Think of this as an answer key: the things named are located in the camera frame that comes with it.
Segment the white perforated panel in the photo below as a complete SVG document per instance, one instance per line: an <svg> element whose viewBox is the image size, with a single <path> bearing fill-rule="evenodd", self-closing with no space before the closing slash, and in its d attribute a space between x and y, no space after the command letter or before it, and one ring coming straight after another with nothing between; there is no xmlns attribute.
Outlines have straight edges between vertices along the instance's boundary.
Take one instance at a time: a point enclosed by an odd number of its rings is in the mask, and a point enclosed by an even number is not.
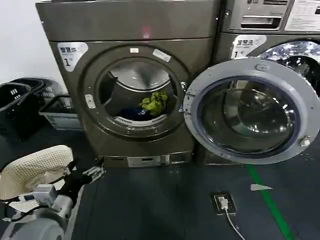
<svg viewBox="0 0 320 240"><path fill-rule="evenodd" d="M19 158L8 164L1 173L0 200L15 198L21 194L28 193L26 183L34 177L44 174L46 171L56 171L66 167L73 161L71 148L65 145L53 146L28 156ZM11 203L12 207L19 210L32 209L38 204L36 202Z"/></svg>

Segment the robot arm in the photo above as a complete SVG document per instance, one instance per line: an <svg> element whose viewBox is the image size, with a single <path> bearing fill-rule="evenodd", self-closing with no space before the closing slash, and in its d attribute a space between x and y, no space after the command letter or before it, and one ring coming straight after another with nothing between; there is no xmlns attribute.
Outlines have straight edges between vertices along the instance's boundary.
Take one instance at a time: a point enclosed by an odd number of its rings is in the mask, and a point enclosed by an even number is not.
<svg viewBox="0 0 320 240"><path fill-rule="evenodd" d="M65 184L59 191L52 184L39 185L28 196L47 207L35 210L29 222L11 223L1 240L63 240L81 187L104 173L102 166L94 166L85 172L71 171L64 177Z"/></svg>

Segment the white cable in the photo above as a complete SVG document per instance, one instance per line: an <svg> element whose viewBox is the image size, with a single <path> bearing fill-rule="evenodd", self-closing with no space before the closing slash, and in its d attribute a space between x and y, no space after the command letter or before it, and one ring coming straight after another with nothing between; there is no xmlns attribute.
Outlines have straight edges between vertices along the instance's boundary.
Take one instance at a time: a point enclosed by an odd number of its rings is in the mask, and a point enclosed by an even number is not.
<svg viewBox="0 0 320 240"><path fill-rule="evenodd" d="M232 228L234 229L234 231L239 235L239 237L242 239L242 240L246 240L242 235L241 233L236 229L235 225L232 223L231 219L230 219L230 216L229 216L229 213L228 213L228 210L226 208L224 208L225 210L225 214L226 214L226 217L228 218L228 221L230 223L230 225L232 226Z"/></svg>

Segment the door glass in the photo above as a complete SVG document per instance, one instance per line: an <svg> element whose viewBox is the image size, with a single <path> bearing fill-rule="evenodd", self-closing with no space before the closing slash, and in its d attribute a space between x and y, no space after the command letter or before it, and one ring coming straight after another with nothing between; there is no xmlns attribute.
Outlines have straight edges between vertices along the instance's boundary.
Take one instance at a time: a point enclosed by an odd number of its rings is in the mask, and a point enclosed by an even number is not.
<svg viewBox="0 0 320 240"><path fill-rule="evenodd" d="M109 116L126 125L148 126L175 109L177 90L159 65L123 61L111 68L99 86L99 98Z"/></svg>
<svg viewBox="0 0 320 240"><path fill-rule="evenodd" d="M320 96L320 45L313 41L293 41L268 49L261 58L277 61L307 80Z"/></svg>
<svg viewBox="0 0 320 240"><path fill-rule="evenodd" d="M234 153L258 155L290 140L297 111L284 93L252 77L225 81L199 104L201 130L210 141Z"/></svg>

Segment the electrical socket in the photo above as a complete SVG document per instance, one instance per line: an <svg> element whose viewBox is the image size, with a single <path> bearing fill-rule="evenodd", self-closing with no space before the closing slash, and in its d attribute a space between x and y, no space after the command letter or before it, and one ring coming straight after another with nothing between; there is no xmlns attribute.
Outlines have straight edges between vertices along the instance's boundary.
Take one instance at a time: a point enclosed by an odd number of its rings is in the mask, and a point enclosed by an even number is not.
<svg viewBox="0 0 320 240"><path fill-rule="evenodd" d="M221 208L220 202L218 197L224 197L225 199L228 199L228 213L229 214L235 214L237 209L235 206L235 202L233 198L231 197L231 194L228 191L217 191L210 193L211 202L214 208L214 211L217 215L226 214L225 210Z"/></svg>

